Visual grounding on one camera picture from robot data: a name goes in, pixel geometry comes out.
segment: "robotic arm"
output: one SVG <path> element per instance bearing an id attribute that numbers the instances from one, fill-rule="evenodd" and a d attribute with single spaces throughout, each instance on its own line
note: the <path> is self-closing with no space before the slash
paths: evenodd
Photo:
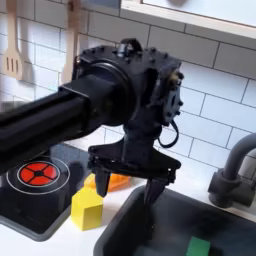
<path id="1" fill-rule="evenodd" d="M 155 48 L 143 50 L 135 39 L 124 39 L 118 49 L 100 46 L 85 50 L 75 59 L 72 82 L 51 96 L 1 116 L 0 174 L 101 125 L 124 125 L 120 142 L 89 149 L 97 191 L 106 195 L 112 172 L 142 177 L 148 179 L 145 201 L 153 202 L 174 182 L 181 166 L 153 148 L 162 126 L 171 123 L 178 135 L 173 119 L 183 104 L 180 65 Z"/>

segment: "yellow block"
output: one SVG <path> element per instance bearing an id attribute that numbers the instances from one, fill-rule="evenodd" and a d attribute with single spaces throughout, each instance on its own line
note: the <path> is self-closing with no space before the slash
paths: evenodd
<path id="1" fill-rule="evenodd" d="M 82 188 L 72 197 L 71 219 L 82 231 L 100 227 L 103 199 L 91 188 Z"/>

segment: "wooden spatula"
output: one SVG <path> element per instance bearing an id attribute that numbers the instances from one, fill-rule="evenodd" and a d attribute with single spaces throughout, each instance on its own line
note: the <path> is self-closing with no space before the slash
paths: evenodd
<path id="1" fill-rule="evenodd" d="M 62 83 L 68 83 L 72 79 L 73 62 L 77 54 L 78 30 L 79 30 L 79 10 L 80 0 L 70 0 L 68 8 L 68 30 L 67 30 L 67 53 L 66 65 L 62 72 Z"/>
<path id="2" fill-rule="evenodd" d="M 17 38 L 17 0 L 6 0 L 8 20 L 8 48 L 3 56 L 3 71 L 6 75 L 22 80 L 24 60 L 19 52 Z"/>

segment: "screw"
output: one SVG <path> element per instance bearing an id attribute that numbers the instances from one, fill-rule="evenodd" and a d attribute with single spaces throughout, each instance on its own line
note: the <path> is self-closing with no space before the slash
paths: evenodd
<path id="1" fill-rule="evenodd" d="M 150 61 L 151 63 L 155 63 L 155 62 L 156 62 L 156 60 L 155 60 L 154 58 L 149 58 L 149 61 Z"/>
<path id="2" fill-rule="evenodd" d="M 81 63 L 81 59 L 80 59 L 80 57 L 77 57 L 76 58 L 76 64 L 80 64 Z"/>
<path id="3" fill-rule="evenodd" d="M 155 47 L 152 47 L 152 48 L 150 49 L 150 51 L 153 53 L 153 52 L 156 51 L 156 48 L 155 48 Z"/>
<path id="4" fill-rule="evenodd" d="M 179 77 L 180 80 L 183 80 L 184 79 L 184 75 L 180 72 L 177 72 L 177 75 Z"/>
<path id="5" fill-rule="evenodd" d="M 131 63 L 131 59 L 130 58 L 125 58 L 125 61 L 126 61 L 127 64 Z"/>

